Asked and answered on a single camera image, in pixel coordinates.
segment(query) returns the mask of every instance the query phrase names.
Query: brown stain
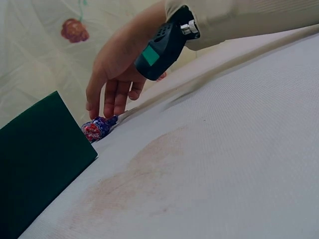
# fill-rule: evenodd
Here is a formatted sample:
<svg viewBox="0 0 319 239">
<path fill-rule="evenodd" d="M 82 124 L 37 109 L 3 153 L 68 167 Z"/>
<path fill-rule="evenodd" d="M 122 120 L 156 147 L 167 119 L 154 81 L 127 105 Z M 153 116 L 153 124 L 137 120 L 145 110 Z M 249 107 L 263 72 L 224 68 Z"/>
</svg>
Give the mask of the brown stain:
<svg viewBox="0 0 319 239">
<path fill-rule="evenodd" d="M 136 199 L 137 195 L 146 200 L 147 197 L 164 200 L 169 189 L 160 180 L 170 174 L 169 164 L 177 156 L 183 156 L 182 132 L 185 129 L 180 127 L 153 140 L 132 158 L 124 172 L 102 179 L 89 188 L 67 219 L 69 229 L 74 231 L 93 221 L 110 223 L 118 213 L 143 205 Z"/>
</svg>

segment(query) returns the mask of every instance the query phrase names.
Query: black device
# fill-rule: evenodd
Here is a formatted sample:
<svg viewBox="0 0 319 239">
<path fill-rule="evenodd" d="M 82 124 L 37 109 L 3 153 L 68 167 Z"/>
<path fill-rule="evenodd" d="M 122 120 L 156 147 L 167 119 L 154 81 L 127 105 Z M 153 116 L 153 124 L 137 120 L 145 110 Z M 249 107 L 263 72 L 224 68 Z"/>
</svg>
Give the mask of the black device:
<svg viewBox="0 0 319 239">
<path fill-rule="evenodd" d="M 199 37 L 192 13 L 183 6 L 159 28 L 136 59 L 135 67 L 145 78 L 155 81 L 178 59 L 186 41 Z"/>
</svg>

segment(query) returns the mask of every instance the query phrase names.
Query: sleeve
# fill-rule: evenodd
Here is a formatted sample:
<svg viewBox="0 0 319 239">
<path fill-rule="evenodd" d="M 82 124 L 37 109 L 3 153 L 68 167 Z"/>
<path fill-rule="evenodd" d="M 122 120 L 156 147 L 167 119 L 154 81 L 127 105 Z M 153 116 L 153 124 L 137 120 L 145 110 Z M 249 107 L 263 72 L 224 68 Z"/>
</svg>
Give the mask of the sleeve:
<svg viewBox="0 0 319 239">
<path fill-rule="evenodd" d="M 319 0 L 166 0 L 167 19 L 183 5 L 200 32 L 186 43 L 191 50 L 319 23 Z"/>
</svg>

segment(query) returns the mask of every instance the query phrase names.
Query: red flower pattern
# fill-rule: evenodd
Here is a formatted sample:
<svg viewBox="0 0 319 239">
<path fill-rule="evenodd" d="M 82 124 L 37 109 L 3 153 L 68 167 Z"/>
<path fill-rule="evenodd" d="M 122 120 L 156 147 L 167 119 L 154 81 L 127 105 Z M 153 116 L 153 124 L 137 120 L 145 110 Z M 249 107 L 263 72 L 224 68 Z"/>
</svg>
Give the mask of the red flower pattern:
<svg viewBox="0 0 319 239">
<path fill-rule="evenodd" d="M 85 26 L 74 18 L 67 19 L 62 25 L 61 35 L 71 43 L 86 41 L 90 35 Z"/>
</svg>

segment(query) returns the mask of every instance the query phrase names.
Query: green board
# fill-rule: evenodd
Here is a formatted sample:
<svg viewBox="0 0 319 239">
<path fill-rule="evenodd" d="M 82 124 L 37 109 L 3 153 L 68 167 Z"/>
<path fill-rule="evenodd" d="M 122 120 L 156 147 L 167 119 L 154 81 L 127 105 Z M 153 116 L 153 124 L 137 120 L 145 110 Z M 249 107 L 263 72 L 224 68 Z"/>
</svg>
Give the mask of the green board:
<svg viewBox="0 0 319 239">
<path fill-rule="evenodd" d="M 57 92 L 0 129 L 0 238 L 16 239 L 97 157 Z"/>
</svg>

